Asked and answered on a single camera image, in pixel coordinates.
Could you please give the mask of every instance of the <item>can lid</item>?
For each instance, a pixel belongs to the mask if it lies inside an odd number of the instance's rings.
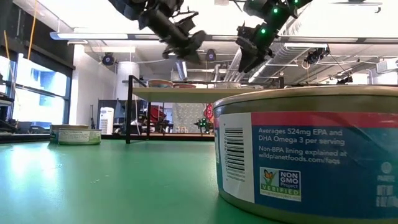
[[[101,131],[100,129],[86,129],[86,128],[60,128],[60,131]]]
[[[230,96],[214,103],[213,108],[252,100],[288,98],[298,96],[331,96],[331,95],[371,95],[398,97],[398,88],[393,86],[341,85],[341,86],[308,86],[280,90],[262,90]]]
[[[76,128],[76,127],[85,128],[85,127],[88,127],[88,125],[85,125],[85,124],[51,124],[50,126],[53,128]]]

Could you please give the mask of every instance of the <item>tuna can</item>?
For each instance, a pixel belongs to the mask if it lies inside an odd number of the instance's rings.
[[[260,85],[244,85],[244,86],[242,86],[242,88],[251,89],[251,90],[262,90],[262,89],[264,89],[264,87],[260,86]]]
[[[81,146],[101,143],[101,130],[96,129],[60,129],[59,145]]]
[[[286,223],[398,223],[398,88],[264,90],[213,107],[229,203]]]
[[[168,80],[148,80],[147,86],[152,88],[173,88],[173,82]]]
[[[173,88],[196,88],[197,86],[187,83],[174,84]]]
[[[215,83],[215,88],[219,89],[241,88],[241,84],[238,82],[219,82]]]
[[[60,129],[88,129],[88,125],[69,125],[69,124],[61,124],[61,125],[50,125],[50,143],[58,143],[58,131]]]

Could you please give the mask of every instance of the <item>can label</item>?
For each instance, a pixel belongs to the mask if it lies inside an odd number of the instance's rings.
[[[101,142],[100,130],[73,130],[61,129],[58,132],[58,141],[66,144],[71,143],[84,143],[84,142]]]
[[[398,218],[398,114],[265,112],[216,119],[218,187],[336,218]]]

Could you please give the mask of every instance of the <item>non gmo project verified logo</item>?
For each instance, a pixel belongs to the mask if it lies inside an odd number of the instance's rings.
[[[260,167],[260,194],[301,202],[300,171]]]

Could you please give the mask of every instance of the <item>blue label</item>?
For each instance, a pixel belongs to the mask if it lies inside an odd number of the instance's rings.
[[[398,129],[251,131],[255,203],[327,217],[398,218]]]
[[[215,141],[216,141],[216,155],[220,155],[220,129],[215,129]],[[216,171],[217,171],[217,185],[220,190],[223,190],[223,168],[220,162],[220,156],[216,157]]]

